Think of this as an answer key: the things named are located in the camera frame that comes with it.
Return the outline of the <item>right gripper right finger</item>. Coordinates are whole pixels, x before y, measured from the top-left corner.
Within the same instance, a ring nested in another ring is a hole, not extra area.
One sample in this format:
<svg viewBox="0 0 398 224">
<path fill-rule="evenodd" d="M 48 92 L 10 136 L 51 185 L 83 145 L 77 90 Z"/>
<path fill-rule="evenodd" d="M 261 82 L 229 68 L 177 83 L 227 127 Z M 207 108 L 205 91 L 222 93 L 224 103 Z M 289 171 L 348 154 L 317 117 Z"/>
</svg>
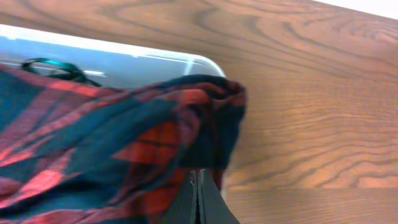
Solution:
<svg viewBox="0 0 398 224">
<path fill-rule="evenodd" d="M 229 210 L 211 174 L 202 169 L 198 175 L 197 223 L 240 224 Z"/>
</svg>

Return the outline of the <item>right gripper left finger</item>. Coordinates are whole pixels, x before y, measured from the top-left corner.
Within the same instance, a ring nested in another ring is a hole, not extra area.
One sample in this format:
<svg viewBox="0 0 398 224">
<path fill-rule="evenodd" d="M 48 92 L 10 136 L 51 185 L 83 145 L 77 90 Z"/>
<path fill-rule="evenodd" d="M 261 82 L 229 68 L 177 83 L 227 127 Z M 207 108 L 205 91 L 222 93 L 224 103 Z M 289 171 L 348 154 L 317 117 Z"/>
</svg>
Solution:
<svg viewBox="0 0 398 224">
<path fill-rule="evenodd" d="M 158 224 L 196 224 L 197 192 L 197 173 L 191 171 L 185 176 L 170 207 Z"/>
</svg>

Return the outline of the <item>red plaid flannel shirt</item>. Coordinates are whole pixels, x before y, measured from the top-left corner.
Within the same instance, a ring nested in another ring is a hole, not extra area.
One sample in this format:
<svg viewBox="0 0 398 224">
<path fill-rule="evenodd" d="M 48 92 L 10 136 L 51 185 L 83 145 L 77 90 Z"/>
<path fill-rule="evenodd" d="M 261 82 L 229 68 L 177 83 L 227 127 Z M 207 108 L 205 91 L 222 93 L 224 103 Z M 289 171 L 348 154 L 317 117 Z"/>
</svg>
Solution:
<svg viewBox="0 0 398 224">
<path fill-rule="evenodd" d="M 2 223 L 158 223 L 185 176 L 218 190 L 246 90 L 188 75 L 135 90 L 1 67 Z"/>
</svg>

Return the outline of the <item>dark green garment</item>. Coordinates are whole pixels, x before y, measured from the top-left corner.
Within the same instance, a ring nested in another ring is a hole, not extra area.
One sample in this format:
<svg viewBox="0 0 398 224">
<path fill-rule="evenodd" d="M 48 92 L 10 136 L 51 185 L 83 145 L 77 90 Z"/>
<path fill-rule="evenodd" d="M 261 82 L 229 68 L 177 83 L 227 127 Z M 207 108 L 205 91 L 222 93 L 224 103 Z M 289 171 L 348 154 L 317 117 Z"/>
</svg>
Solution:
<svg viewBox="0 0 398 224">
<path fill-rule="evenodd" d="M 76 83 L 83 83 L 91 86 L 100 87 L 101 85 L 93 80 L 87 78 L 83 70 L 78 68 L 76 65 L 66 62 L 60 62 L 57 60 L 51 60 L 48 58 L 31 58 L 20 63 L 20 68 L 30 73 L 40 75 L 34 68 L 34 64 L 41 63 L 45 65 L 51 65 L 55 68 L 50 71 L 47 75 L 49 78 L 56 78 L 60 80 L 66 80 Z"/>
</svg>

